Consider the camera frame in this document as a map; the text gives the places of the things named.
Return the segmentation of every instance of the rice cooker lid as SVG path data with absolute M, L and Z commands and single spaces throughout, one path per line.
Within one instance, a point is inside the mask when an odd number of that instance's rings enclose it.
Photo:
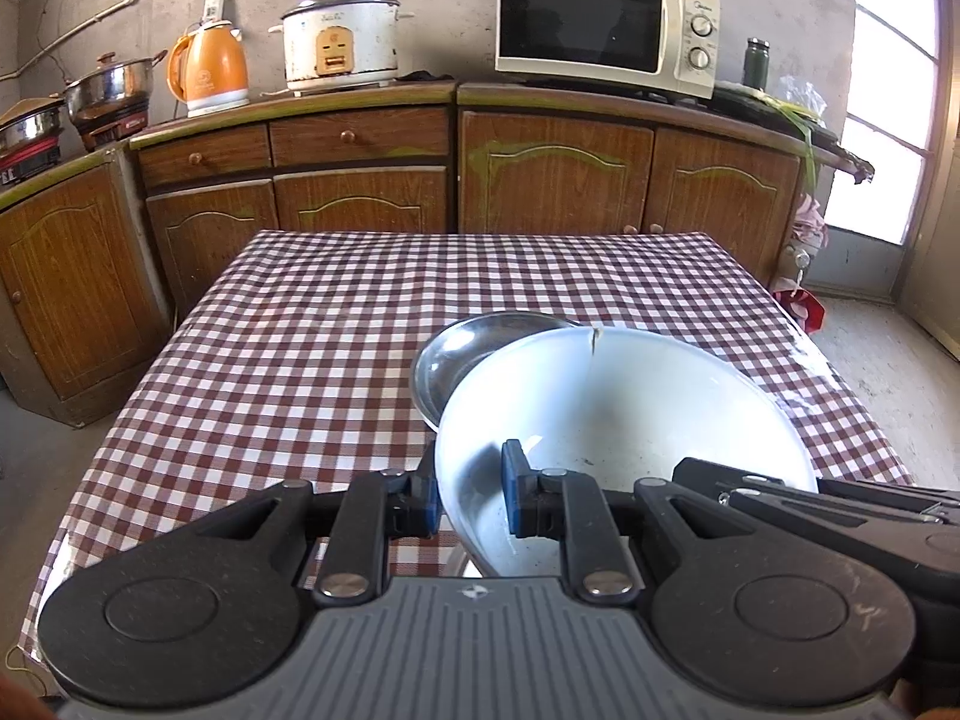
M 298 2 L 296 7 L 288 10 L 280 18 L 285 19 L 288 16 L 295 16 L 298 13 L 307 13 L 311 10 L 322 10 L 328 7 L 358 4 L 359 2 L 385 2 L 387 5 L 400 6 L 400 1 L 398 0 L 303 0 Z

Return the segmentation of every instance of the pot handle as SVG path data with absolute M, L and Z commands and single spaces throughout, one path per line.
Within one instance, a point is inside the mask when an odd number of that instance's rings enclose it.
M 189 49 L 190 44 L 193 42 L 194 34 L 195 33 L 181 35 L 181 37 L 179 37 L 174 43 L 174 50 L 170 52 L 170 58 L 167 59 L 167 86 L 170 87 L 171 93 L 181 103 L 186 103 L 186 93 L 184 92 L 184 86 L 181 84 L 181 79 L 179 78 L 179 71 L 181 70 L 181 54 Z

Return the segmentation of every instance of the microwave control panel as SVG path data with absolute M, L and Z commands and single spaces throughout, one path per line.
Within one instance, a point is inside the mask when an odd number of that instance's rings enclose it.
M 720 46 L 720 0 L 683 0 L 677 80 L 713 89 Z

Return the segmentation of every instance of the window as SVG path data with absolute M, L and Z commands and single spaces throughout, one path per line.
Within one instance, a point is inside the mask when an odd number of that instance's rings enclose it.
M 844 148 L 877 169 L 853 186 L 837 172 L 827 222 L 902 244 L 923 166 L 937 86 L 937 0 L 856 0 Z

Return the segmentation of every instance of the green countertop edge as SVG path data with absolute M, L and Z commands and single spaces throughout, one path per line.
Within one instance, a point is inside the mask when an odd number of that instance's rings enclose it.
M 62 165 L 51 167 L 40 175 L 28 178 L 22 184 L 17 184 L 0 194 L 0 212 L 6 211 L 11 205 L 16 205 L 21 200 L 27 199 L 38 191 L 43 191 L 54 184 L 59 184 L 67 178 L 72 178 L 82 172 L 98 167 L 107 162 L 107 153 L 104 151 L 94 151 L 92 154 L 85 154 L 82 157 L 71 159 Z
M 445 105 L 456 98 L 454 81 L 426 81 L 423 84 L 400 84 L 384 88 L 352 89 L 304 95 L 292 100 L 268 100 L 251 103 L 223 113 L 200 116 L 195 119 L 177 119 L 176 124 L 165 122 L 153 132 L 142 132 L 128 140 L 131 151 L 156 146 L 191 135 L 200 135 L 237 124 L 270 122 L 309 113 L 349 111 L 358 108 L 389 108 L 397 105 Z
M 589 100 L 582 100 L 582 98 L 575 97 L 575 95 L 590 95 L 594 94 L 600 98 L 606 98 L 606 95 L 597 95 L 596 93 L 589 92 L 568 92 L 568 98 L 560 101 L 551 97 L 550 95 L 541 95 L 539 94 L 538 89 L 531 87 L 523 87 L 512 84 L 483 84 L 483 83 L 465 83 L 457 88 L 457 105 L 460 108 L 534 108 L 539 110 L 552 110 L 552 111 L 569 111 L 571 113 L 592 113 L 597 116 L 610 116 L 616 119 L 627 119 L 627 121 L 634 122 L 651 122 L 652 124 L 661 124 L 663 127 L 684 127 L 684 124 L 678 124 L 678 122 L 669 122 L 665 121 L 663 117 L 656 116 L 656 108 L 648 106 L 661 106 L 662 103 L 650 103 L 647 100 L 629 100 L 628 98 L 612 98 L 613 100 L 623 100 L 624 103 L 630 105 L 637 105 L 638 110 L 635 114 L 631 112 L 611 112 L 599 110 L 596 104 L 593 104 Z M 748 141 L 743 140 L 744 143 L 752 143 L 755 146 L 760 146 L 761 148 L 770 148 L 772 151 L 779 151 L 781 154 L 789 154 L 790 156 L 803 158 L 806 154 L 806 143 L 803 141 L 791 138 L 789 135 L 785 135 L 782 132 L 776 132 L 776 130 L 766 129 L 765 127 L 759 127 L 757 124 L 750 124 L 750 122 L 741 122 L 738 119 L 730 119 L 724 116 L 718 116 L 714 113 L 709 113 L 707 111 L 691 111 L 685 108 L 678 108 L 677 106 L 669 106 L 673 111 L 683 111 L 685 114 L 690 115 L 690 122 L 686 125 L 686 128 L 700 132 L 706 135 L 718 135 L 719 137 L 731 138 L 737 140 L 736 134 L 725 133 L 722 130 L 722 127 L 717 127 L 714 131 L 713 128 L 702 128 L 697 127 L 696 119 L 701 119 L 701 124 L 709 124 L 711 119 L 716 119 L 717 122 L 728 122 L 729 124 L 737 125 L 738 127 L 752 127 L 757 129 L 758 132 L 764 133 L 766 135 L 773 135 L 778 138 L 786 138 L 787 141 L 784 141 L 784 146 L 774 145 L 774 143 L 760 143 L 760 139 L 757 141 Z M 815 162 L 818 162 L 821 165 L 826 165 L 827 167 L 833 167 L 834 170 L 841 170 L 842 172 L 853 173 L 856 172 L 856 166 L 852 162 L 848 162 L 845 159 L 832 154 L 829 151 L 824 151 L 822 148 L 813 148 L 813 159 Z

